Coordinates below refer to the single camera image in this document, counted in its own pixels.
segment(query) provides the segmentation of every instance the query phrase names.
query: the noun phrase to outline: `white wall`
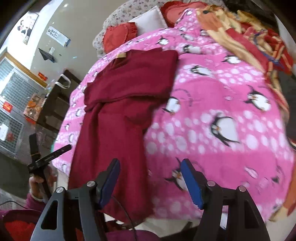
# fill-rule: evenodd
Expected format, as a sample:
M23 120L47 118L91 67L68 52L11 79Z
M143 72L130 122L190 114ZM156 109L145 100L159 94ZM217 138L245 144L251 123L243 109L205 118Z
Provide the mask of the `white wall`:
M2 48L0 49L0 53L3 49L7 48L8 53L10 53L27 69L30 69L41 35L43 34L48 21L62 2L63 0L51 0L41 9L38 13L39 17L32 29L28 45L25 45L22 42L23 37L17 30L17 26L19 25L19 23L17 23L6 38Z

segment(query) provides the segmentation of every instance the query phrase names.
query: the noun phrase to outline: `poster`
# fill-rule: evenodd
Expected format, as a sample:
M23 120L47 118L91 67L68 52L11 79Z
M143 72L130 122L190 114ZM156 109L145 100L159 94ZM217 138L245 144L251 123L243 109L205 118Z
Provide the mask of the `poster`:
M17 30L20 32L23 43L28 44L32 29L38 18L38 14L34 12L27 12L17 23Z

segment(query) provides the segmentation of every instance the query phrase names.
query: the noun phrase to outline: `red clothing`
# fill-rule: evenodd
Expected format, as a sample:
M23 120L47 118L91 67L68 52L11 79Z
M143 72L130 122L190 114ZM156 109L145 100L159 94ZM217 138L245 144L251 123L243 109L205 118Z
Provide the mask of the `red clothing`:
M94 180L113 158L118 158L121 171L113 195L134 221L152 214L143 135L151 125L153 110L170 96L177 62L174 50L131 50L88 83L84 92L86 114L72 160L69 188ZM128 222L113 200L103 211Z

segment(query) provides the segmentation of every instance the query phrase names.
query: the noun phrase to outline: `red heart pillow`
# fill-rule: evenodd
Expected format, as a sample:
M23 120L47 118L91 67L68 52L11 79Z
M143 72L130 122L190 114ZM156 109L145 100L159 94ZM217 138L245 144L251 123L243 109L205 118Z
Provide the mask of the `red heart pillow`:
M137 26L135 23L122 23L117 26L109 26L103 38L103 46L106 53L110 53L125 42L137 36Z

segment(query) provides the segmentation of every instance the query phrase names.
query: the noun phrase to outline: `red paper sign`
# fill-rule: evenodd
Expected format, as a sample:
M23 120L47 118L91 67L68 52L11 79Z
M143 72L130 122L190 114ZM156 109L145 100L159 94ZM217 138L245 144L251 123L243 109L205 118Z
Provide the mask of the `red paper sign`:
M11 105L11 104L9 104L8 102L4 102L4 104L3 104L3 109L4 110L6 110L6 111L8 111L9 113L11 112L11 110L12 110L12 108L13 108L13 106Z
M44 74L42 74L42 73L38 73L38 76L43 80L43 81L47 81L47 77L44 75Z

